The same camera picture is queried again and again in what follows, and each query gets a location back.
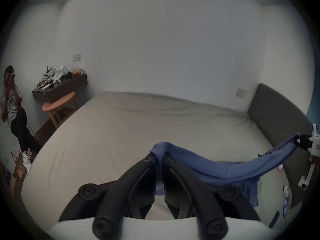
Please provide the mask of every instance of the phone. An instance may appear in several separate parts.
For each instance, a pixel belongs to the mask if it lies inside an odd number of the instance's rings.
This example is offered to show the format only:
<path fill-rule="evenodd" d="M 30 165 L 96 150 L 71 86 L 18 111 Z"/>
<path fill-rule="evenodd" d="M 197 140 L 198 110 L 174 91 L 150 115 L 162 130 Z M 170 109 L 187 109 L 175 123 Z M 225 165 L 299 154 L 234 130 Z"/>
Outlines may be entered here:
<path fill-rule="evenodd" d="M 9 81 L 10 84 L 14 84 L 14 78 L 15 78 L 15 76 L 16 76 L 15 73 L 12 73 L 12 74 L 11 74 L 10 81 Z"/>

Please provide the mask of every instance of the blue cloth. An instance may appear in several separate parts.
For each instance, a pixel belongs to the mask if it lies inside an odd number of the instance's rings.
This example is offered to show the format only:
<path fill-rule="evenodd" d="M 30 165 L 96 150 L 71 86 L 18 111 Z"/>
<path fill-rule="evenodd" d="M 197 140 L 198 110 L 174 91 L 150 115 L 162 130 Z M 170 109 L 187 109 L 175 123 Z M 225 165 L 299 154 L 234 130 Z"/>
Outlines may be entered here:
<path fill-rule="evenodd" d="M 162 167 L 164 154 L 170 153 L 189 167 L 201 180 L 217 185 L 233 184 L 252 206 L 258 206 L 257 189 L 260 176 L 281 165 L 295 150 L 294 136 L 264 155 L 248 162 L 214 162 L 169 142 L 155 144 L 150 151 L 156 156 L 156 195 L 164 194 Z"/>

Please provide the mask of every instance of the gray headboard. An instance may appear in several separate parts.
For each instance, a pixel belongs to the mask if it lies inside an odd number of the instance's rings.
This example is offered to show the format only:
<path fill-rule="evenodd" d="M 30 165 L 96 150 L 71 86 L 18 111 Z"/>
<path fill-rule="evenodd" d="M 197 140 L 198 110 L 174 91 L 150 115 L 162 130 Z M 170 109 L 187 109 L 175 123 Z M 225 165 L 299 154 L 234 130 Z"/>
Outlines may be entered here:
<path fill-rule="evenodd" d="M 258 85 L 248 114 L 274 147 L 297 132 L 312 134 L 310 120 L 284 96 L 262 83 Z M 301 176 L 307 176 L 309 172 L 308 160 L 309 152 L 298 148 L 283 164 L 292 192 L 291 207 L 302 201 L 307 191 L 314 187 L 309 185 L 303 190 L 298 186 Z"/>

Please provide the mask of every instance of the wooden desk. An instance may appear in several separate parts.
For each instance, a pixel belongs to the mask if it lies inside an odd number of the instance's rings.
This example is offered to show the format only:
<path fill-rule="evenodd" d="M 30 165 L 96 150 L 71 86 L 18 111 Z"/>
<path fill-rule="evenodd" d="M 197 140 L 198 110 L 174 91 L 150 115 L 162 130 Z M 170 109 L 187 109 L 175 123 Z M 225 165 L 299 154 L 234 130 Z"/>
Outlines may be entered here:
<path fill-rule="evenodd" d="M 36 100 L 54 103 L 61 97 L 76 90 L 78 87 L 85 86 L 87 83 L 87 74 L 82 74 L 56 84 L 54 88 L 34 89 L 32 94 L 33 98 Z"/>

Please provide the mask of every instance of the light switch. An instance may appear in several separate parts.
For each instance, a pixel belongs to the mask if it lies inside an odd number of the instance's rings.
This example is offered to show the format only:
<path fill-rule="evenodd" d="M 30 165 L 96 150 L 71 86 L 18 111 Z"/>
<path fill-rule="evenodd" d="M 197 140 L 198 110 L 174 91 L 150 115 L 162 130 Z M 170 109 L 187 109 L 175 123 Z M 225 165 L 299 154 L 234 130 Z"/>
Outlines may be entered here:
<path fill-rule="evenodd" d="M 74 62 L 80 61 L 80 60 L 81 60 L 81 54 L 80 53 L 73 55 L 73 61 Z"/>
<path fill-rule="evenodd" d="M 244 98 L 245 95 L 246 95 L 247 91 L 246 90 L 242 90 L 242 89 L 238 89 L 237 90 L 237 93 L 235 94 L 237 97 L 241 97 L 241 98 Z"/>

